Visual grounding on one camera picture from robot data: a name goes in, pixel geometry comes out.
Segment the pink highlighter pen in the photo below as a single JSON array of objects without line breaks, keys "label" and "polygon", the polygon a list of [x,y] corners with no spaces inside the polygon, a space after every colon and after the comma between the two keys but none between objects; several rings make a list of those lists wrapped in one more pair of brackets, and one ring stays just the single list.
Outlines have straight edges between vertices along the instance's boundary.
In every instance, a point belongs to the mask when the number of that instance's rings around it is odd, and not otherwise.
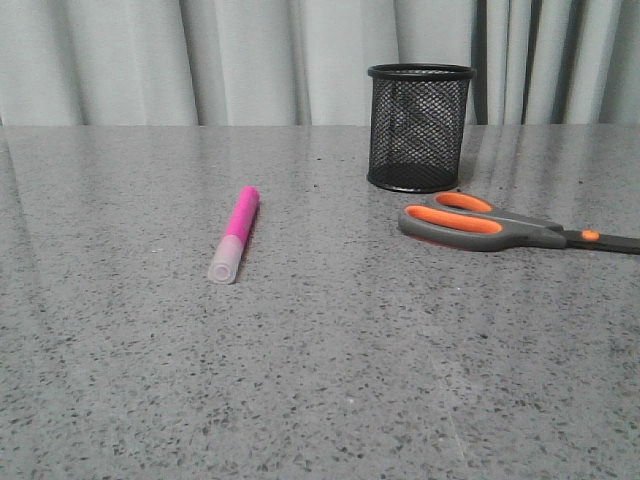
[{"label": "pink highlighter pen", "polygon": [[214,283],[235,281],[259,202],[260,194],[255,187],[246,186],[241,190],[208,270],[208,279]]}]

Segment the grey orange scissors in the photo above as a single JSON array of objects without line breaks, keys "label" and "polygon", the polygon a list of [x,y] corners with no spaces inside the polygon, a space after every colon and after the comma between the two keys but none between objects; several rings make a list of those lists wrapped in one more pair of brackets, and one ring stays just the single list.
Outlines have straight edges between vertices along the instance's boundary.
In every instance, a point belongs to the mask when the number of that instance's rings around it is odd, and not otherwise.
[{"label": "grey orange scissors", "polygon": [[432,193],[423,205],[405,207],[399,214],[398,226],[406,235],[469,251],[534,247],[639,253],[637,238],[595,230],[567,230],[558,223],[499,209],[459,192]]}]

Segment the black mesh pen holder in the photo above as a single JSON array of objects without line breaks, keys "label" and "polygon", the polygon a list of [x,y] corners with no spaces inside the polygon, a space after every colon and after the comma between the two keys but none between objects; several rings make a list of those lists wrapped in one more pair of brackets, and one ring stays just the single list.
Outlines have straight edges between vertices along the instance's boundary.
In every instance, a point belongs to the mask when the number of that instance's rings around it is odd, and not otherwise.
[{"label": "black mesh pen holder", "polygon": [[405,193],[458,184],[466,106],[475,70],[450,64],[371,66],[367,180]]}]

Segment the grey curtain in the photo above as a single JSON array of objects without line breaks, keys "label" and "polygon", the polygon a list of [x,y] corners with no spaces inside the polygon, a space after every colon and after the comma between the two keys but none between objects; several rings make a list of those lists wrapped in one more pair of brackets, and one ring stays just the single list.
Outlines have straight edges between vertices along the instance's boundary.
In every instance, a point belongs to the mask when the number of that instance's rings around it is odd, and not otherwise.
[{"label": "grey curtain", "polygon": [[368,67],[472,67],[477,124],[635,123],[635,1],[5,1],[1,122],[364,125]]}]

